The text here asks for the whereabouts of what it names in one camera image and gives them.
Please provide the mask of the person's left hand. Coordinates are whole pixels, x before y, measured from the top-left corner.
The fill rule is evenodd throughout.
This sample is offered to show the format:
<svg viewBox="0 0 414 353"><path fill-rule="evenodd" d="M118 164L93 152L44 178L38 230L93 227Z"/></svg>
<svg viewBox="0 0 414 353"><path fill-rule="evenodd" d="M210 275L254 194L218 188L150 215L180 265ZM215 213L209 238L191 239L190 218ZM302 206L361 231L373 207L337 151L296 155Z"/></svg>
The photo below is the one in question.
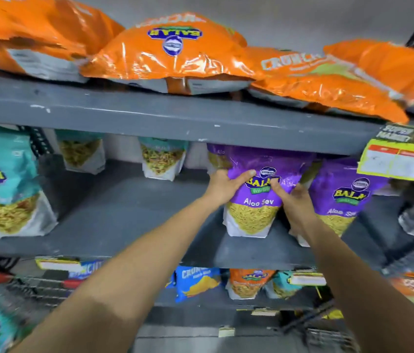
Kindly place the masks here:
<svg viewBox="0 0 414 353"><path fill-rule="evenodd" d="M211 174L202 200L213 209L229 202L239 188L228 188L228 181L227 169L219 169Z"/></svg>

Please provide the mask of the large teal snack packet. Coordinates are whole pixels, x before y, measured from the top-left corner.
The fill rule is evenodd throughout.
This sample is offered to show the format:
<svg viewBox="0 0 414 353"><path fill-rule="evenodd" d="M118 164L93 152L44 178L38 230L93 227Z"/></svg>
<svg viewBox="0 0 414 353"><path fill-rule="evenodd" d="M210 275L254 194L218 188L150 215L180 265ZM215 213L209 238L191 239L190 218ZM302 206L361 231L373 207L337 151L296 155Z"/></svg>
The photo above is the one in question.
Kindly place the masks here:
<svg viewBox="0 0 414 353"><path fill-rule="evenodd" d="M30 136L0 126L0 238L45 236L57 225Z"/></svg>

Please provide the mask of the yellow green price tag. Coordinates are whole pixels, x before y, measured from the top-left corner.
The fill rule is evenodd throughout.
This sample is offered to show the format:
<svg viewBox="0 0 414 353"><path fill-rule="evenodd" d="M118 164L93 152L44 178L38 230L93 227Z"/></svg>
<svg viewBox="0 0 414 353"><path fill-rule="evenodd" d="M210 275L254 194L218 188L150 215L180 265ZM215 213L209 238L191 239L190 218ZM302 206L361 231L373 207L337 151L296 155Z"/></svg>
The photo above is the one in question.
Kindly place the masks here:
<svg viewBox="0 0 414 353"><path fill-rule="evenodd" d="M414 181L414 126L387 123L368 141L357 173Z"/></svg>

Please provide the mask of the black perforated shelf upright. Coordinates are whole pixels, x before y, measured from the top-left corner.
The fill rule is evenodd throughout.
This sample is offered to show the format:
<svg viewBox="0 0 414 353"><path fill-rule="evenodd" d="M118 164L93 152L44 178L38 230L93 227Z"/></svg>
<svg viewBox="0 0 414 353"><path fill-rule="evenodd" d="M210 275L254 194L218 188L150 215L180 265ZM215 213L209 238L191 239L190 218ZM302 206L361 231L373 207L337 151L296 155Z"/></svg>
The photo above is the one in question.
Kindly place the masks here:
<svg viewBox="0 0 414 353"><path fill-rule="evenodd" d="M17 125L17 128L20 132L29 136L30 146L35 157L38 158L55 153L42 128L23 125Z"/></svg>

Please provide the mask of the grey metal shelf board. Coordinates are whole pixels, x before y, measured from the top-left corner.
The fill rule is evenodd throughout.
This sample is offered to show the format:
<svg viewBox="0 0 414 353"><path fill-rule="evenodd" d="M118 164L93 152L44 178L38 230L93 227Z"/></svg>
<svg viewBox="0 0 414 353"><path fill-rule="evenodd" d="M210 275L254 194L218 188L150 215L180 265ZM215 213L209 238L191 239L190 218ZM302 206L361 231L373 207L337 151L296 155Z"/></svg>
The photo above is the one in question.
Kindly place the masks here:
<svg viewBox="0 0 414 353"><path fill-rule="evenodd" d="M268 298L261 291L255 299L232 300L228 296L227 290L223 287L217 287L208 290L198 296L187 298L182 302L176 301L176 290L174 288L164 289L155 300L155 307L174 307L174 308L216 308L216 309L239 309L252 310L255 308L264 308L269 310L310 310L315 307L319 296L316 289L306 287L299 290L288 299Z"/></svg>
<svg viewBox="0 0 414 353"><path fill-rule="evenodd" d="M355 155L384 124L251 102L112 92L0 76L0 123Z"/></svg>
<svg viewBox="0 0 414 353"><path fill-rule="evenodd" d="M53 178L69 205L76 205L43 237L0 239L1 256L114 256L121 249L204 193L208 175L184 170L174 181L145 178L141 166L110 161L97 176L63 172ZM414 272L414 237L398 224L404 201L374 196L342 239L369 266L384 273ZM230 237L223 210L207 219L182 259L185 266L287 270L315 266L279 217L265 239Z"/></svg>

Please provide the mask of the small teal snack packet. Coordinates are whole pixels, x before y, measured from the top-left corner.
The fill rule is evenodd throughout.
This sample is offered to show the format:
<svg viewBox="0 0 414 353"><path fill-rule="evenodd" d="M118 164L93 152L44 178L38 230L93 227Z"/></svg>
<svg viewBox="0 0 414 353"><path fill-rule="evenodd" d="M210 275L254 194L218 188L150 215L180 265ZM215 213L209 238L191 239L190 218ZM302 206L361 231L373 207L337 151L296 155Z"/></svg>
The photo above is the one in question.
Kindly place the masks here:
<svg viewBox="0 0 414 353"><path fill-rule="evenodd" d="M303 288L302 285L289 283L293 271L276 271L264 286L265 294L269 299L288 299Z"/></svg>
<svg viewBox="0 0 414 353"><path fill-rule="evenodd" d="M106 156L102 133L55 129L55 135L66 170L92 175L105 170Z"/></svg>
<svg viewBox="0 0 414 353"><path fill-rule="evenodd" d="M183 167L189 142L142 136L138 141L144 176L173 182Z"/></svg>

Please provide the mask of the person's right forearm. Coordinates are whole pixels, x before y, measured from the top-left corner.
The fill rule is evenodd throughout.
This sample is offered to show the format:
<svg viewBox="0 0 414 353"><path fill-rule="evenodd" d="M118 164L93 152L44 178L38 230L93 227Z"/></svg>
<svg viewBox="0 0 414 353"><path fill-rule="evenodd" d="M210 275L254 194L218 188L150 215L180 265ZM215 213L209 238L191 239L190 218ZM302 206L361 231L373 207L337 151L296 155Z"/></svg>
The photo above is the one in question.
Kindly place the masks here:
<svg viewBox="0 0 414 353"><path fill-rule="evenodd" d="M315 213L302 216L297 225L362 353L414 353L414 304Z"/></svg>

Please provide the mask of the person's left forearm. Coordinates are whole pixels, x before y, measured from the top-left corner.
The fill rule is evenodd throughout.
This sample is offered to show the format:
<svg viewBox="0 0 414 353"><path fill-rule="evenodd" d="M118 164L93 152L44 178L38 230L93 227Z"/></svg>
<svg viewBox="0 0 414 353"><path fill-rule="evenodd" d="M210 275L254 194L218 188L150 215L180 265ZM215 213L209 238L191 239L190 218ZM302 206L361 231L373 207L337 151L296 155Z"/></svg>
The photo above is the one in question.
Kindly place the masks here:
<svg viewBox="0 0 414 353"><path fill-rule="evenodd" d="M10 353L127 353L206 219L228 199L204 194L84 281Z"/></svg>

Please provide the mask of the purple snack packet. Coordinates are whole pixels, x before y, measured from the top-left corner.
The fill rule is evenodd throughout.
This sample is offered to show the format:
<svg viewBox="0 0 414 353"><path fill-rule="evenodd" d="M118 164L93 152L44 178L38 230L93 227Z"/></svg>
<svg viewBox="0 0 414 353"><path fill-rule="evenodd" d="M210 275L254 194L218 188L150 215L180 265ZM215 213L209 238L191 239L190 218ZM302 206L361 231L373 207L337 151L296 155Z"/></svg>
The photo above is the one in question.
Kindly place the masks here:
<svg viewBox="0 0 414 353"><path fill-rule="evenodd" d="M232 163L228 157L228 146L225 144L207 143L207 173L213 174L219 169L230 169Z"/></svg>
<svg viewBox="0 0 414 353"><path fill-rule="evenodd" d="M338 237L390 179L357 172L353 157L322 158L304 167L300 184L308 189L316 215Z"/></svg>
<svg viewBox="0 0 414 353"><path fill-rule="evenodd" d="M230 179L248 170L253 177L242 183L225 204L223 224L231 237L267 237L282 206L281 198L271 189L271 180L289 193L299 182L316 154L311 152L230 146L225 151L230 160Z"/></svg>

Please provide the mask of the large orange snack packet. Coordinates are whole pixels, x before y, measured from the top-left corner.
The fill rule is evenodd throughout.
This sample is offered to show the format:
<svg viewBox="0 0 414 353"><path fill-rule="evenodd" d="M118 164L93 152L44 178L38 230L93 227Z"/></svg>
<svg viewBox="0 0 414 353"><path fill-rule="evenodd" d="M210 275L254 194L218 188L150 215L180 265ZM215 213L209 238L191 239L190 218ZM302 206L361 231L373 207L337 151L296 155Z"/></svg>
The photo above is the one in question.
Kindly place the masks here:
<svg viewBox="0 0 414 353"><path fill-rule="evenodd" d="M0 70L83 84L80 67L123 30L74 0L0 0Z"/></svg>
<svg viewBox="0 0 414 353"><path fill-rule="evenodd" d="M242 35L192 12L122 31L80 66L80 74L180 95L237 92L258 77Z"/></svg>
<svg viewBox="0 0 414 353"><path fill-rule="evenodd" d="M246 52L256 74L247 90L255 98L316 112L409 122L386 91L328 56L252 46Z"/></svg>
<svg viewBox="0 0 414 353"><path fill-rule="evenodd" d="M373 39L352 39L324 46L356 75L388 93L414 113L414 48Z"/></svg>

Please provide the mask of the blue chips packet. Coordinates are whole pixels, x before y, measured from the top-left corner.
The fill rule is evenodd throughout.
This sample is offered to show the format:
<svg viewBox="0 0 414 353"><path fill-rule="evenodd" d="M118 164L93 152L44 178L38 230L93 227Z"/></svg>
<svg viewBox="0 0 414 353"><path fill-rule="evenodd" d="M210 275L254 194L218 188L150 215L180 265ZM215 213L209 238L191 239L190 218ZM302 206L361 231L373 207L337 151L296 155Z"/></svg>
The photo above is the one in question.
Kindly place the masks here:
<svg viewBox="0 0 414 353"><path fill-rule="evenodd" d="M219 268L177 266L175 276L177 303L215 289L221 284Z"/></svg>

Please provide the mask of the small orange snack packet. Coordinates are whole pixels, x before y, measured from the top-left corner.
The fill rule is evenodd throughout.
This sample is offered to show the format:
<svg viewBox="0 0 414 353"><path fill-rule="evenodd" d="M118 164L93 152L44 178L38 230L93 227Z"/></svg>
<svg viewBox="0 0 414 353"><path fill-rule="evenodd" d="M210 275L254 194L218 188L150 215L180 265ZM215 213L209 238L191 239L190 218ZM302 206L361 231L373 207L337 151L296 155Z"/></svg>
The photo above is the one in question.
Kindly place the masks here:
<svg viewBox="0 0 414 353"><path fill-rule="evenodd" d="M230 268L226 284L229 298L232 300L255 299L258 292L275 273L276 270Z"/></svg>

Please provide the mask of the yellow white shelf label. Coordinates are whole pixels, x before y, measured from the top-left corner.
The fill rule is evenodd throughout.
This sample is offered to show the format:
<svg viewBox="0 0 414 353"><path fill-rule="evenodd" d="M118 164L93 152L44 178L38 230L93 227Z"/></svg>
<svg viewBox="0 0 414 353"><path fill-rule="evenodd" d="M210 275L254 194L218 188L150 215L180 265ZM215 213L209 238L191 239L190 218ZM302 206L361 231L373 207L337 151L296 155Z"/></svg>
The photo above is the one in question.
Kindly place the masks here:
<svg viewBox="0 0 414 353"><path fill-rule="evenodd" d="M36 257L35 263L41 270L66 271L70 273L78 273L82 270L80 261L62 257Z"/></svg>
<svg viewBox="0 0 414 353"><path fill-rule="evenodd" d="M327 281L321 273L292 273L287 282L296 286L326 286Z"/></svg>

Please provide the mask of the person's right hand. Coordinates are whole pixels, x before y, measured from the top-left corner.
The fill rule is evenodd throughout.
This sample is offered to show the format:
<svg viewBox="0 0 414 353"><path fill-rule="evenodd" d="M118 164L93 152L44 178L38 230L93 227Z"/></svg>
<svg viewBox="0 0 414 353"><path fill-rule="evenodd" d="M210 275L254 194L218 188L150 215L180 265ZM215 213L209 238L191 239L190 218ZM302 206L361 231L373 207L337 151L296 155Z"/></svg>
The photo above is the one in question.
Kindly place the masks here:
<svg viewBox="0 0 414 353"><path fill-rule="evenodd" d="M300 236L310 243L309 234L317 221L308 190L298 183L287 193L287 204L282 204L293 236Z"/></svg>

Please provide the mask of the blue shelf label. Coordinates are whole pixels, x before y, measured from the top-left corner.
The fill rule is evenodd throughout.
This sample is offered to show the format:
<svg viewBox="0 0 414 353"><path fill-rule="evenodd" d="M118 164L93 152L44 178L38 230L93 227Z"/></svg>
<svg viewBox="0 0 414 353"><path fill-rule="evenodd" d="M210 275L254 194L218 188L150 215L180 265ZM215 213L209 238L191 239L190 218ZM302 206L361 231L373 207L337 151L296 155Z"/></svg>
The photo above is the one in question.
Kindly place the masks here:
<svg viewBox="0 0 414 353"><path fill-rule="evenodd" d="M81 270L69 272L68 279L84 280L98 270L104 264L104 260L92 260L81 262Z"/></svg>

